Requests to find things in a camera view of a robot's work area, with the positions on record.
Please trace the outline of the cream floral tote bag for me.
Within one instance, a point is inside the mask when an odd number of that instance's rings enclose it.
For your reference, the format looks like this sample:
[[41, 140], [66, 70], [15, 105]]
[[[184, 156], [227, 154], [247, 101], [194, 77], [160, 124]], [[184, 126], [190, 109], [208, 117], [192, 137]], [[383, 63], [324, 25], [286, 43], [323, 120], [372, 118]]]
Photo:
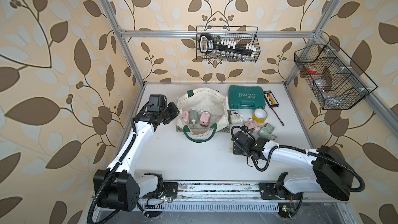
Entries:
[[[187, 93], [177, 99], [177, 108], [180, 113], [177, 117], [176, 130], [182, 132], [192, 142], [205, 143], [210, 141], [216, 133], [226, 133], [230, 130], [228, 97], [215, 89], [197, 88], [188, 90]], [[202, 112], [211, 114], [208, 127], [202, 127], [198, 123], [193, 128], [190, 123], [183, 122], [181, 112], [192, 109], [199, 112], [199, 118]]]

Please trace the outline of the cream pencil sharpener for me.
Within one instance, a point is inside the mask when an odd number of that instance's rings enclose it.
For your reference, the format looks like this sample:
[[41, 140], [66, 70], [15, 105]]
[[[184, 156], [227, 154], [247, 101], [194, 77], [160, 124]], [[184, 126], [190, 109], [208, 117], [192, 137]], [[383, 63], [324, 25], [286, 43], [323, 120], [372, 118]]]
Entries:
[[243, 116], [237, 110], [228, 110], [229, 123], [237, 125], [243, 122]]

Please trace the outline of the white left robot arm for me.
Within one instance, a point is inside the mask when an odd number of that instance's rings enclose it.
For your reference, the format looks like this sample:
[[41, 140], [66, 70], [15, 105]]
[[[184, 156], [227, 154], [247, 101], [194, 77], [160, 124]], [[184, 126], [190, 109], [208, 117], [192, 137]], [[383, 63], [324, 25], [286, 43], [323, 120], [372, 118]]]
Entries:
[[87, 215], [87, 223], [93, 224], [96, 207], [112, 210], [100, 220], [106, 223], [120, 211], [131, 212], [135, 208], [149, 217], [149, 213], [140, 205], [139, 200], [147, 194], [157, 196], [163, 193], [163, 176], [147, 173], [139, 179], [133, 176], [136, 163], [142, 149], [150, 141], [161, 124], [167, 125], [179, 114], [175, 103], [169, 103], [162, 94], [151, 94], [148, 102], [131, 119], [131, 130], [122, 149], [105, 170], [97, 170], [94, 175], [95, 196]]

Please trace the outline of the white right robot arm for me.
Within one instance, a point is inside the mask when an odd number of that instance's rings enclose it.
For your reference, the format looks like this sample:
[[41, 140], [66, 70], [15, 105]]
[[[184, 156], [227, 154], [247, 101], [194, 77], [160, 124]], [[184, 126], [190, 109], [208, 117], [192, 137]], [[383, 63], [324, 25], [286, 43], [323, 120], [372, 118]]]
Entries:
[[274, 188], [280, 197], [287, 194], [324, 192], [348, 201], [350, 194], [365, 190], [363, 178], [329, 146], [302, 149], [264, 138], [254, 138], [247, 127], [231, 128], [231, 140], [247, 158], [250, 167], [267, 171], [273, 162], [283, 162], [299, 169], [298, 174], [281, 172]]

